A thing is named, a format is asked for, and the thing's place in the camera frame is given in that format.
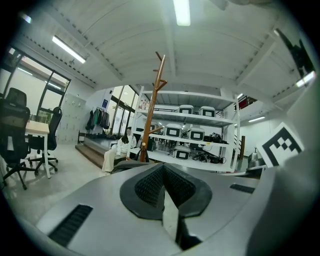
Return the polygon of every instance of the shelf board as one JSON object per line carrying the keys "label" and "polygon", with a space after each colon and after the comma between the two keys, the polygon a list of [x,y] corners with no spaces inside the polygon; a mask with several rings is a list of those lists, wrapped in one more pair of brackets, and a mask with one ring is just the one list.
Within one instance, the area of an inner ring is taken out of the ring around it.
{"label": "shelf board", "polygon": [[[130,152],[137,154],[139,150],[140,148],[132,148],[130,149]],[[160,150],[148,151],[148,156],[150,159],[153,160],[161,161],[168,164],[177,164],[189,168],[201,169],[212,172],[234,172],[234,170],[232,170],[230,167],[225,166],[223,163],[200,162],[191,158],[187,160],[176,159],[172,155],[168,155],[168,152]]]}
{"label": "shelf board", "polygon": [[[143,92],[147,95],[152,95],[151,90],[146,90]],[[210,95],[198,92],[188,92],[188,91],[170,91],[170,90],[160,90],[158,91],[158,97],[156,99],[156,104],[160,105],[192,105],[196,108],[202,106],[214,107],[216,110],[222,111],[230,104],[235,103],[237,100],[232,98],[226,98],[217,95]]]}
{"label": "shelf board", "polygon": [[[134,131],[133,133],[139,134],[141,136],[144,135],[143,131]],[[205,146],[224,147],[224,148],[231,148],[231,149],[234,149],[236,147],[235,145],[230,145],[230,144],[207,142],[207,141],[203,141],[203,140],[195,140],[195,139],[188,139],[188,138],[177,138],[177,137],[172,137],[172,136],[159,135],[159,134],[155,134],[155,133],[152,133],[149,136],[153,137],[153,138],[171,140],[171,141],[175,141],[175,142],[194,143],[194,144],[200,144],[200,145],[205,145]]]}
{"label": "shelf board", "polygon": [[[148,110],[137,110],[137,112],[145,116],[148,115]],[[157,110],[153,111],[152,119],[212,127],[225,127],[237,123],[236,121],[219,117]]]}

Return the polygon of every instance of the brown wooden post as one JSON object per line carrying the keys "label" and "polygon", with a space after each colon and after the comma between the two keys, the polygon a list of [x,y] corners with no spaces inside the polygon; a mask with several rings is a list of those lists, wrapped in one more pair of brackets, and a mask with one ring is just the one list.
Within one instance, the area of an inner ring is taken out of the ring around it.
{"label": "brown wooden post", "polygon": [[159,127],[157,129],[151,130],[150,131],[150,126],[151,126],[151,121],[152,121],[152,116],[154,114],[154,109],[156,105],[156,99],[158,95],[158,91],[164,87],[168,81],[162,80],[162,72],[164,69],[165,61],[166,61],[166,55],[161,56],[159,53],[156,51],[155,52],[159,60],[161,61],[159,69],[154,69],[153,71],[157,71],[155,82],[154,82],[154,87],[153,87],[153,92],[152,92],[152,97],[150,101],[150,106],[148,110],[148,115],[146,116],[146,121],[145,121],[145,126],[144,126],[144,132],[143,132],[143,137],[142,137],[142,146],[141,146],[141,152],[140,152],[140,162],[144,162],[146,160],[146,151],[148,148],[148,138],[149,134],[154,133],[156,131],[161,130],[162,127]]}
{"label": "brown wooden post", "polygon": [[240,160],[244,159],[246,136],[241,136]]}

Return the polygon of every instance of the seated woman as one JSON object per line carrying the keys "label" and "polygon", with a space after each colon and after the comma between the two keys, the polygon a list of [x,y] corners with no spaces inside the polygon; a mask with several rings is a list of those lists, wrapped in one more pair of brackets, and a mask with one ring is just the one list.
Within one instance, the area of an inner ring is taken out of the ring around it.
{"label": "seated woman", "polygon": [[131,134],[131,127],[128,127],[126,129],[125,135],[118,140],[117,146],[112,146],[109,151],[104,153],[102,171],[105,172],[106,175],[110,175],[112,170],[114,169],[115,159],[125,158],[127,156],[130,137],[132,137],[130,148],[135,148],[137,145],[137,140],[136,137]]}

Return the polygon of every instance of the ceiling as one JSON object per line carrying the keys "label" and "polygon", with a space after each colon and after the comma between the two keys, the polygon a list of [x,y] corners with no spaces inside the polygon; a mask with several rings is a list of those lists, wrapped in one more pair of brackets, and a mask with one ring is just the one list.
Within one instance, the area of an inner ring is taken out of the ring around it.
{"label": "ceiling", "polygon": [[[210,0],[189,5],[191,25],[185,27],[176,23],[173,0],[55,0],[29,14],[32,22],[25,22],[17,40],[96,89],[138,84],[151,90],[160,64],[155,51],[166,55],[166,90],[217,94],[216,88],[226,87],[274,105],[274,96],[299,79],[273,32],[281,28],[293,43],[299,40],[283,10],[232,2],[221,10]],[[70,63],[74,58],[53,36],[86,62]]]}

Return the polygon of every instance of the chair base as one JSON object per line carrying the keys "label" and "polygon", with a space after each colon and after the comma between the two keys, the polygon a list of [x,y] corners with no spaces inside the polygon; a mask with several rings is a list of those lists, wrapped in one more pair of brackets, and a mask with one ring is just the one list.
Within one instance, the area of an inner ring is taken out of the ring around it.
{"label": "chair base", "polygon": [[[48,157],[48,164],[54,168],[54,171],[55,171],[55,172],[57,172],[57,171],[58,171],[58,168],[57,168],[55,165],[53,165],[51,162],[49,162],[50,160],[55,160],[55,162],[58,163],[58,159],[56,159],[55,157]],[[41,157],[41,158],[30,159],[30,157],[29,157],[29,158],[28,158],[28,161],[29,161],[30,166],[33,165],[32,162],[38,162],[38,161],[39,161],[38,165],[37,165],[36,168],[35,168],[35,172],[34,172],[34,175],[38,176],[38,169],[39,169],[39,167],[40,167],[42,164],[45,163],[45,154],[42,153],[42,157]]]}
{"label": "chair base", "polygon": [[15,164],[15,165],[13,165],[13,164],[8,164],[7,170],[8,170],[9,168],[12,168],[12,169],[9,170],[9,171],[3,176],[3,184],[6,186],[6,185],[7,185],[6,179],[7,179],[8,177],[10,177],[12,174],[18,173],[19,179],[20,179],[20,181],[21,181],[21,183],[22,183],[22,187],[23,187],[24,190],[26,190],[26,189],[27,189],[27,186],[26,186],[26,184],[24,183],[24,180],[23,180],[22,177],[21,177],[20,171],[34,172],[34,174],[36,174],[36,170],[35,170],[35,169],[32,169],[32,168],[26,167],[26,164],[25,164],[24,162],[19,163],[19,164]]}

